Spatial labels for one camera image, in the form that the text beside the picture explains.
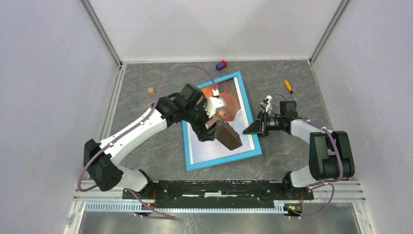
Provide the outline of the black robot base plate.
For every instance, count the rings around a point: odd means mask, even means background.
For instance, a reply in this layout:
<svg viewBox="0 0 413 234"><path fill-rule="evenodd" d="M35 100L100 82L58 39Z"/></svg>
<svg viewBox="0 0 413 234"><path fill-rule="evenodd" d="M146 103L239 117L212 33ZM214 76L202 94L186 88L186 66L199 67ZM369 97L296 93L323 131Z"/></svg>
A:
<svg viewBox="0 0 413 234"><path fill-rule="evenodd" d="M314 199L284 180L160 180L137 195L157 208L269 208L274 201Z"/></svg>

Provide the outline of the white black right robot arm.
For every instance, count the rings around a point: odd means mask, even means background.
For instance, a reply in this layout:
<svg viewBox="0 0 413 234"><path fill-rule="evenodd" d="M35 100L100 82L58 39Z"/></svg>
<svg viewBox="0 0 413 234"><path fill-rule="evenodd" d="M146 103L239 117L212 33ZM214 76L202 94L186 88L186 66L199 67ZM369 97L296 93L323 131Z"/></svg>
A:
<svg viewBox="0 0 413 234"><path fill-rule="evenodd" d="M243 131L244 135L266 137L271 131L283 131L309 145L307 166L288 172L281 186L282 195L294 199L301 188L319 188L352 178L355 164L348 134L318 127L299 117L295 101L281 101L279 114L272 113L269 100L261 103L257 118Z"/></svg>

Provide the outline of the yellow handled screwdriver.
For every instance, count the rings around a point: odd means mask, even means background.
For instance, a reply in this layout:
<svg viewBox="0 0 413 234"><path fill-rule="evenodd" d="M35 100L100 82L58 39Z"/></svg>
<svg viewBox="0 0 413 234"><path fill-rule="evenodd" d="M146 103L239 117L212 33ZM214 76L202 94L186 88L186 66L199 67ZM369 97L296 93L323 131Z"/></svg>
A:
<svg viewBox="0 0 413 234"><path fill-rule="evenodd" d="M285 84L288 92L289 92L289 93L292 95L292 97L294 98L294 100L297 101L297 98L296 98L295 95L294 95L294 90L292 89L289 81L285 80L285 81L284 81L284 84Z"/></svg>

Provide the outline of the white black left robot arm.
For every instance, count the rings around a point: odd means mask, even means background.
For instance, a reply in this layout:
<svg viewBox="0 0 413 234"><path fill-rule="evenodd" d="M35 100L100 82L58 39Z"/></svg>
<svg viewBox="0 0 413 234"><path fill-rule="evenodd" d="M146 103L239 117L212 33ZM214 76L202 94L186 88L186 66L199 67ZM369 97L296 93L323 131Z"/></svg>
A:
<svg viewBox="0 0 413 234"><path fill-rule="evenodd" d="M114 187L133 190L140 198L153 192L153 181L142 170L122 167L119 163L133 149L156 133L175 123L185 121L191 125L200 142L219 141L229 150L242 146L240 135L220 115L226 103L218 90L205 97L193 84L186 84L180 92L160 97L137 120L118 133L84 145L84 171L105 192Z"/></svg>

